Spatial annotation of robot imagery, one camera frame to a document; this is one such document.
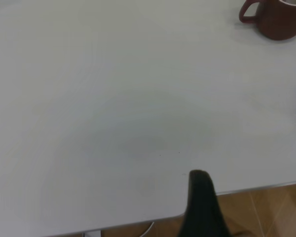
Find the white table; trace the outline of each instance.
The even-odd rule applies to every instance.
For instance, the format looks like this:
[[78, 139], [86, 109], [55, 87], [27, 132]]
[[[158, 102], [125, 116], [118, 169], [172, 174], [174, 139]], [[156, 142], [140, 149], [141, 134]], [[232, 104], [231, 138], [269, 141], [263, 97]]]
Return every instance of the white table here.
[[0, 236], [178, 216], [296, 182], [296, 38], [242, 0], [0, 0]]

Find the black object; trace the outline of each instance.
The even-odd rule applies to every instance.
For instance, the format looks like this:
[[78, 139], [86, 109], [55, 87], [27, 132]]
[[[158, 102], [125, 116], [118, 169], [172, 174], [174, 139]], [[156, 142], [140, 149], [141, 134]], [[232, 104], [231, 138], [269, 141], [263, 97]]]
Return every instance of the black object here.
[[189, 178], [187, 212], [178, 237], [232, 237], [209, 174], [193, 170]]

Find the mug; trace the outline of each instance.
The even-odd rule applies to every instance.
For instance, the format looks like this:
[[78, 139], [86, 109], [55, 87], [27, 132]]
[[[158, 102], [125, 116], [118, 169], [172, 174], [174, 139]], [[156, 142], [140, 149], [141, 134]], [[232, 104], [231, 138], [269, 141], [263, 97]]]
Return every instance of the mug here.
[[[255, 16], [244, 16], [249, 6], [259, 2]], [[243, 23], [255, 23], [258, 30], [272, 40], [296, 36], [296, 0], [246, 0], [239, 12]]]

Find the table top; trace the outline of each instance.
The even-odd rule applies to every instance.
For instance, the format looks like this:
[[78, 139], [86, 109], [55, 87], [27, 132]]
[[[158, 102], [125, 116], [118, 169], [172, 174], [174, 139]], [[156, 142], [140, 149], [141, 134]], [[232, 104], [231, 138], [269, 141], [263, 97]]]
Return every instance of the table top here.
[[178, 216], [296, 182], [296, 38], [242, 0], [0, 0], [0, 236]]

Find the floor tile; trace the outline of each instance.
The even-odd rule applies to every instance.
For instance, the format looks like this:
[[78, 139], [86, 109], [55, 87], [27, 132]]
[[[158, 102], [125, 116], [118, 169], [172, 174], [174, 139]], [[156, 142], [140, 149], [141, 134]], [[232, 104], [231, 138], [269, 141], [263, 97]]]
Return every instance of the floor tile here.
[[296, 185], [287, 186], [287, 196], [265, 237], [296, 237]]
[[[102, 231], [102, 237], [139, 237], [150, 226], [150, 223], [134, 224]], [[145, 237], [157, 237], [156, 225], [150, 229]]]
[[156, 222], [157, 237], [177, 237], [184, 217]]
[[274, 223], [274, 217], [283, 207], [283, 202], [288, 195], [287, 187], [252, 191], [251, 195], [264, 235], [266, 235]]
[[232, 234], [249, 231], [256, 237], [263, 236], [249, 192], [221, 195], [218, 201]]

